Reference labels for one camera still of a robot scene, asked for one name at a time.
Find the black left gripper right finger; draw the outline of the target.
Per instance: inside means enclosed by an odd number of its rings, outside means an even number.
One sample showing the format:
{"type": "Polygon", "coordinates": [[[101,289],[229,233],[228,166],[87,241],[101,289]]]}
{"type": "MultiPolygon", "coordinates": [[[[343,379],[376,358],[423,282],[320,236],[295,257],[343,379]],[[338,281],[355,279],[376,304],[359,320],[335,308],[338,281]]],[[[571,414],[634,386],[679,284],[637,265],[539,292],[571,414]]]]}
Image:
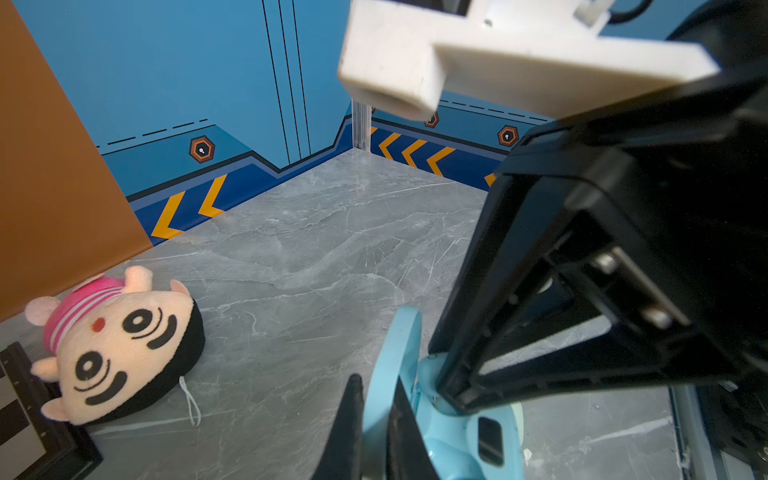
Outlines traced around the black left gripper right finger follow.
{"type": "Polygon", "coordinates": [[[415,415],[405,394],[395,394],[386,438],[386,478],[438,480],[415,415]]]}

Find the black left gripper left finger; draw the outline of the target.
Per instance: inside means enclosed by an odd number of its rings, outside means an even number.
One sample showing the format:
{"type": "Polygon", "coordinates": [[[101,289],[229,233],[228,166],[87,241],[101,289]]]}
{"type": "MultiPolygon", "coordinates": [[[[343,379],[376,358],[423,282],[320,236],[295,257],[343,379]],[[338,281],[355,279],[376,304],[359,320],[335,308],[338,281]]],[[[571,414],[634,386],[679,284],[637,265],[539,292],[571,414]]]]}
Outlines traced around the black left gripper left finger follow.
{"type": "Polygon", "coordinates": [[[363,423],[363,381],[352,374],[345,386],[336,416],[312,480],[359,480],[363,423]]]}

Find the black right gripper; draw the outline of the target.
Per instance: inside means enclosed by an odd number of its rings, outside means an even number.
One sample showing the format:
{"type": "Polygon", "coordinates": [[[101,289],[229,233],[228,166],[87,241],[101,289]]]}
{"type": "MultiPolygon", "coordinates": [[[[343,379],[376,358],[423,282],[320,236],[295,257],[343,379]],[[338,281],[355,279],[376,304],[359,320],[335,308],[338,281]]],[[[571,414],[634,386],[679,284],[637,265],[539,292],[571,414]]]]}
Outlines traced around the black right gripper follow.
{"type": "Polygon", "coordinates": [[[766,370],[765,61],[547,128],[503,175],[568,180],[570,222],[519,316],[481,322],[451,347],[437,389],[453,408],[766,370]],[[596,312],[606,333],[481,371],[596,312]]]}

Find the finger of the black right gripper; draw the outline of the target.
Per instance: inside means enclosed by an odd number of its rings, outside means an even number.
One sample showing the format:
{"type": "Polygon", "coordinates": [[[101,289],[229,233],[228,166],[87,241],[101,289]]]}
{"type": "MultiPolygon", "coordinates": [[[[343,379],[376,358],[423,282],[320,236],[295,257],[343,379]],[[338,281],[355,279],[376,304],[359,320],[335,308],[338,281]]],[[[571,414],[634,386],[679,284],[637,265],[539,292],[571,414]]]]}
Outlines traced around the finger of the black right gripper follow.
{"type": "Polygon", "coordinates": [[[503,175],[491,187],[459,277],[429,344],[447,353],[440,384],[470,384],[507,324],[549,276],[542,257],[570,222],[570,182],[503,175]]]}

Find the light blue charging case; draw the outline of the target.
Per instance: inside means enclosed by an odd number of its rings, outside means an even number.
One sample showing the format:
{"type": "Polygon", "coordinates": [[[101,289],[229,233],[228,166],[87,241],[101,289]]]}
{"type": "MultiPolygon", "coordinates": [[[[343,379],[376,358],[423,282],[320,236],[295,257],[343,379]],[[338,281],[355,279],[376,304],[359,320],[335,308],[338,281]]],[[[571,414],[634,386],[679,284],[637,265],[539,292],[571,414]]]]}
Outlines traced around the light blue charging case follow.
{"type": "Polygon", "coordinates": [[[521,479],[523,412],[518,403],[461,413],[442,397],[437,376],[447,357],[421,356],[422,315],[400,308],[389,327],[363,409],[361,473],[386,478],[386,438],[395,394],[411,405],[439,479],[521,479]]]}

